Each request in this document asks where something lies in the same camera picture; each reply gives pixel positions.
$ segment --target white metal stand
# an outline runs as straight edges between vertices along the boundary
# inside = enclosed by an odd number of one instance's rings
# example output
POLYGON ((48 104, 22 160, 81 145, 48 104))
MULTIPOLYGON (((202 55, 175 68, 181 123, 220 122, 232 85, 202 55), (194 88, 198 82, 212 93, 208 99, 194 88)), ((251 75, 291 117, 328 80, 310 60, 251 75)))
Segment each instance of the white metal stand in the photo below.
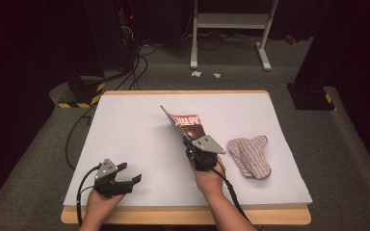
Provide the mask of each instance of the white metal stand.
POLYGON ((278 0, 273 0, 269 13, 198 13, 198 0, 195 0, 194 31, 191 50, 191 69, 198 68, 198 28, 234 28, 234 29, 262 29, 263 36, 256 43, 263 68, 270 71, 272 68, 267 58, 264 46, 275 16, 278 0))

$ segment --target hand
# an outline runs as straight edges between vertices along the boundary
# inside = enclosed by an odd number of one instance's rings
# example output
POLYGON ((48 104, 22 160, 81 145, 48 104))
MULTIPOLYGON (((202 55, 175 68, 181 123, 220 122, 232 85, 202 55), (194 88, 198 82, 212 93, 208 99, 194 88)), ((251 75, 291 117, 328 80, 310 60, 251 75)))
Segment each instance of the hand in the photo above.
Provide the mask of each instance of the hand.
POLYGON ((89 194, 86 215, 79 230, 99 230, 103 221, 110 216, 125 194, 106 198, 95 189, 89 194))
MULTIPOLYGON (((222 159, 218 156, 219 164, 214 167, 221 175, 225 175, 225 166, 222 163, 222 159)), ((194 165, 190 161, 190 166, 195 174, 195 179, 197 182, 198 189, 202 192, 203 196, 211 197, 214 195, 224 195, 223 185, 224 180, 218 174, 212 170, 208 171, 197 171, 194 165)))

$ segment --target person's right hand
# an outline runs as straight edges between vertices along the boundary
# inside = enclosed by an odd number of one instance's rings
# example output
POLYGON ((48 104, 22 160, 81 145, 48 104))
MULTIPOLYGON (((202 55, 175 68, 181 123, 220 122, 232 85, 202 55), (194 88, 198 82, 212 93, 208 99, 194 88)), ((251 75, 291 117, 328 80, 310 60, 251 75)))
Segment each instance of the person's right hand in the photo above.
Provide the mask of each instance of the person's right hand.
MULTIPOLYGON (((221 158, 218 156, 218 162, 216 166, 214 167, 215 170, 217 170, 221 175, 225 175, 225 166, 222 163, 221 158)), ((211 197, 215 195, 224 195, 223 191, 223 185, 224 180, 221 178, 218 174, 213 172, 212 170, 208 171, 197 171, 195 170, 194 165, 190 161, 190 166, 192 171, 195 174, 195 179, 197 182, 198 189, 202 192, 203 196, 211 197)))

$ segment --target folded cloth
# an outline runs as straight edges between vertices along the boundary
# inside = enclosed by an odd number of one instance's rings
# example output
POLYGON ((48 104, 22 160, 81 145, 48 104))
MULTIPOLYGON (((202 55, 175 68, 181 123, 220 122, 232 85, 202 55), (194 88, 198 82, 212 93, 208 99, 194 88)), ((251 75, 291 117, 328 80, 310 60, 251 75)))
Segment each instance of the folded cloth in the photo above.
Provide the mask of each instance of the folded cloth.
POLYGON ((238 138, 227 144, 230 155, 246 178, 261 180, 270 175, 271 168, 263 153, 266 144, 266 136, 238 138))

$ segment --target striped fabric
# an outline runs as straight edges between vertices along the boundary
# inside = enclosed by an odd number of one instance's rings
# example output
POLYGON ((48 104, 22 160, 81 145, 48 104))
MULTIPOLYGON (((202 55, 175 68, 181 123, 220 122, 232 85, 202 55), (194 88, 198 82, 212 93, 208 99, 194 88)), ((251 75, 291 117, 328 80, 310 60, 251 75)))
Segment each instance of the striped fabric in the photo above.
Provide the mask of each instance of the striped fabric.
POLYGON ((230 155, 246 178, 262 180, 270 175, 271 168, 263 153, 266 144, 266 136, 238 138, 227 144, 230 155))

